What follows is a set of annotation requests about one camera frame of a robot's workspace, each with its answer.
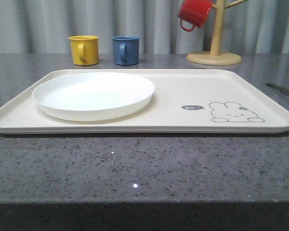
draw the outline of wooden mug tree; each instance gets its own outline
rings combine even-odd
[[[216,16],[211,42],[211,50],[190,53],[186,57],[188,61],[209,65],[233,65],[242,61],[241,56],[237,54],[221,52],[221,43],[226,9],[245,1],[248,0],[236,0],[227,5],[227,0],[217,0],[216,5],[212,5],[212,7],[216,9]]]

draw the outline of bunny drawing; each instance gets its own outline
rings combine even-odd
[[[213,122],[264,122],[256,113],[236,102],[212,102],[209,107]]]

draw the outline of mug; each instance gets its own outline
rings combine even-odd
[[[137,36],[114,36],[115,64],[134,65],[139,63],[139,39]]]
[[[211,0],[184,0],[178,15],[181,28],[188,32],[194,30],[195,26],[201,28],[207,20],[212,5]],[[191,29],[185,28],[182,25],[183,20],[193,24],[193,27]]]
[[[99,62],[98,36],[70,36],[73,63],[76,65],[93,65]]]

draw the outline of mug tree base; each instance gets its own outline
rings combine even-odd
[[[193,63],[208,65],[234,65],[242,62],[241,56],[237,54],[221,52],[220,55],[211,55],[210,51],[190,53],[186,59]]]

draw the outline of gray curtain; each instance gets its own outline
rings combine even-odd
[[[71,35],[99,36],[99,53],[112,53],[115,35],[140,36],[141,53],[210,50],[215,9],[202,28],[186,32],[177,17],[182,2],[0,0],[0,53],[70,53]],[[289,53],[289,0],[249,0],[227,9],[222,50]]]

